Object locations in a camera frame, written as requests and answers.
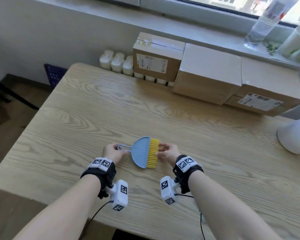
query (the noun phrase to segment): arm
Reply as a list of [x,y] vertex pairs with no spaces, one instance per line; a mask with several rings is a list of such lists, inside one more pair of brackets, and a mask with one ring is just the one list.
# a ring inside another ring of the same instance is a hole
[[[157,157],[174,167],[180,155],[177,146],[160,146]],[[217,240],[281,240],[254,210],[203,172],[193,172],[188,186]]]
[[[102,157],[120,162],[126,151],[118,151],[118,144],[104,147]],[[14,240],[77,240],[88,219],[89,211],[100,192],[100,180],[92,174],[82,177],[51,205],[36,215]]]

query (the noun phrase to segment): blue dustpan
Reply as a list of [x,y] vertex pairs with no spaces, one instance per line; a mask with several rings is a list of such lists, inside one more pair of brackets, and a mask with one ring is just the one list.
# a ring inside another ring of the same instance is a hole
[[[131,157],[134,163],[140,168],[146,168],[148,161],[148,153],[150,146],[150,137],[144,136],[136,140],[133,146],[118,145],[118,150],[131,152]],[[130,148],[130,150],[121,149],[121,147]]]

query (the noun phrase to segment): window glass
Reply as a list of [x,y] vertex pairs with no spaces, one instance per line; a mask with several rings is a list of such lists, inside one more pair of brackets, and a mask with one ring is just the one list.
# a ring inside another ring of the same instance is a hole
[[[272,0],[188,0],[260,16]],[[300,0],[283,17],[282,22],[300,25]]]

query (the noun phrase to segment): wristband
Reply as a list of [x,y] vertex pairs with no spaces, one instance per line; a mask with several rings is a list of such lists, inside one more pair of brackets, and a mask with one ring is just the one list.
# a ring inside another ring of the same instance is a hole
[[83,172],[80,178],[87,174],[93,174],[99,178],[101,188],[98,197],[102,199],[103,197],[108,197],[108,193],[105,188],[113,187],[113,179],[116,175],[116,166],[112,160],[105,157],[97,157],[89,166],[88,169]]
[[176,175],[175,181],[180,184],[182,194],[190,192],[188,180],[190,175],[197,170],[204,172],[202,165],[197,163],[193,158],[186,155],[180,155],[176,158],[173,173]]

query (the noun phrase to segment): wooden table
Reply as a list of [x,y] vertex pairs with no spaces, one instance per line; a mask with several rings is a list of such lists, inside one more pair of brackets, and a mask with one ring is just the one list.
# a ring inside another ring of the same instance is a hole
[[[170,87],[74,64],[0,164],[0,189],[50,204],[101,156],[104,145],[150,136],[176,143],[205,173],[251,206],[283,237],[300,239],[300,156],[278,143],[289,123],[171,92]],[[116,180],[129,184],[121,212],[105,207],[104,224],[152,239],[202,239],[189,198],[168,206],[160,178],[170,166],[140,169],[128,156]],[[97,200],[90,216],[108,199]],[[206,239],[214,239],[208,226]]]

